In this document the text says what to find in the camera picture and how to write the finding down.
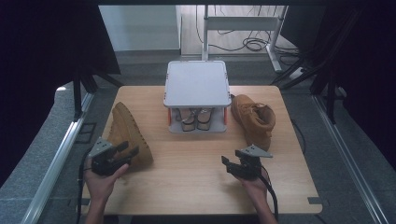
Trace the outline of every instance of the white rack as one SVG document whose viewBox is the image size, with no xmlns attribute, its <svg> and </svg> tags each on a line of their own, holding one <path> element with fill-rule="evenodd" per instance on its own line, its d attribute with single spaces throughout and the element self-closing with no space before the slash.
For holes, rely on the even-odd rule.
<svg viewBox="0 0 396 224">
<path fill-rule="evenodd" d="M 231 104 L 225 63 L 222 61 L 170 62 L 166 74 L 163 104 L 168 108 L 172 133 L 223 133 L 227 129 L 227 110 Z M 210 129 L 183 132 L 177 120 L 178 108 L 215 108 Z"/>
</svg>

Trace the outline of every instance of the white box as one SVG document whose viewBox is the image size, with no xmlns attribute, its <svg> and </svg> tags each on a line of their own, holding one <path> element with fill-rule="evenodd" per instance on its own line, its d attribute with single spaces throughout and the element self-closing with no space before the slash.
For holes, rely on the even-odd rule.
<svg viewBox="0 0 396 224">
<path fill-rule="evenodd" d="M 172 133 L 221 133 L 227 129 L 227 110 L 231 104 L 225 63 L 221 61 L 170 62 L 166 74 L 163 104 L 169 108 Z M 208 131 L 183 132 L 177 121 L 177 108 L 215 107 Z"/>
</svg>

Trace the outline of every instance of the gray floor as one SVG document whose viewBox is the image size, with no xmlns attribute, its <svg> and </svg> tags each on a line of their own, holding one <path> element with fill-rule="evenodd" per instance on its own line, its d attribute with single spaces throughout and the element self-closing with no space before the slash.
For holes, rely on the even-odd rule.
<svg viewBox="0 0 396 224">
<path fill-rule="evenodd" d="M 164 85 L 167 63 L 179 60 L 179 56 L 139 56 L 118 53 L 122 75 L 114 75 L 125 85 Z M 196 60 L 186 57 L 183 60 Z M 250 57 L 212 56 L 212 60 L 226 62 L 230 85 L 268 85 L 277 74 L 265 55 Z M 102 133 L 117 88 L 101 78 L 95 78 L 99 90 L 94 95 L 85 123 L 95 123 L 92 140 L 75 143 L 49 196 L 38 223 L 75 223 L 78 195 L 78 166 L 83 153 Z M 280 223 L 375 223 L 354 180 L 340 156 L 336 144 L 321 118 L 312 95 L 310 80 L 287 91 L 282 91 L 290 118 L 295 121 L 296 134 L 304 150 L 308 168 L 323 204 L 323 211 L 316 215 L 280 215 Z M 21 223 L 38 186 L 62 142 L 73 115 L 72 85 L 65 91 L 57 91 L 55 104 L 40 133 L 29 147 L 14 173 L 0 189 L 0 220 L 2 223 Z M 335 104 L 336 126 L 361 169 L 368 185 L 378 199 L 389 223 L 396 223 L 396 174 L 379 150 L 356 125 L 342 107 Z M 78 141 L 88 141 L 87 134 L 80 134 Z M 192 223 L 185 217 L 141 217 L 134 223 Z M 130 217 L 122 217 L 121 223 L 129 223 Z"/>
</svg>

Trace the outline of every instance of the wooden table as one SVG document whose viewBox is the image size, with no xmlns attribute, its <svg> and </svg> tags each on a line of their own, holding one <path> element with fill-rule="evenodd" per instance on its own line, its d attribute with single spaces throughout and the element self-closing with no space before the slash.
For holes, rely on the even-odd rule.
<svg viewBox="0 0 396 224">
<path fill-rule="evenodd" d="M 319 213 L 321 204 L 308 198 L 318 193 L 307 168 L 280 91 L 273 86 L 231 86 L 231 94 L 246 94 L 253 101 L 270 105 L 276 114 L 269 152 L 262 159 L 278 199 L 279 213 Z M 118 215 L 214 215 L 253 214 L 254 207 L 238 180 L 221 163 L 225 156 L 240 163 L 234 151 L 247 147 L 242 128 L 228 107 L 225 133 L 170 133 L 164 86 L 121 87 L 114 105 L 123 102 L 133 114 L 154 158 L 141 171 L 131 170 L 115 185 L 107 214 Z M 112 114 L 103 133 L 107 138 Z M 83 198 L 90 198 L 84 188 Z M 274 211 L 273 200 L 268 202 Z"/>
</svg>

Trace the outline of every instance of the hand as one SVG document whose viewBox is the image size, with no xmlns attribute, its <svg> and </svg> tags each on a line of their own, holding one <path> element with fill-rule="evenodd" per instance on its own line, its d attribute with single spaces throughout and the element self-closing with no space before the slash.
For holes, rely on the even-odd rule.
<svg viewBox="0 0 396 224">
<path fill-rule="evenodd" d="M 91 167 L 92 159 L 87 160 L 86 167 Z M 122 176 L 129 165 L 122 165 L 113 175 L 101 176 L 87 169 L 84 173 L 84 179 L 87 183 L 88 191 L 91 194 L 91 204 L 85 223 L 101 224 L 103 223 L 106 203 L 114 189 L 114 183 Z"/>
<path fill-rule="evenodd" d="M 269 176 L 267 172 L 262 168 L 262 176 L 269 182 Z M 255 180 L 246 180 L 241 177 L 236 176 L 242 186 L 247 191 L 247 195 L 253 202 L 253 206 L 257 211 L 259 220 L 261 224 L 273 224 L 277 223 L 274 215 L 267 202 L 267 187 L 262 181 L 257 178 Z"/>
<path fill-rule="evenodd" d="M 92 159 L 88 159 L 86 166 L 91 167 Z M 88 191 L 91 194 L 92 201 L 107 202 L 108 197 L 114 189 L 114 183 L 120 176 L 122 176 L 129 165 L 124 164 L 113 175 L 100 176 L 94 173 L 91 169 L 87 169 L 84 173 L 84 179 L 87 183 Z"/>
<path fill-rule="evenodd" d="M 269 176 L 263 168 L 262 176 L 269 182 Z M 235 178 L 241 182 L 242 186 L 245 188 L 248 196 L 252 201 L 262 199 L 262 196 L 265 201 L 267 200 L 267 187 L 264 183 L 262 183 L 259 178 L 255 180 L 246 180 L 238 176 L 235 176 Z"/>
</svg>

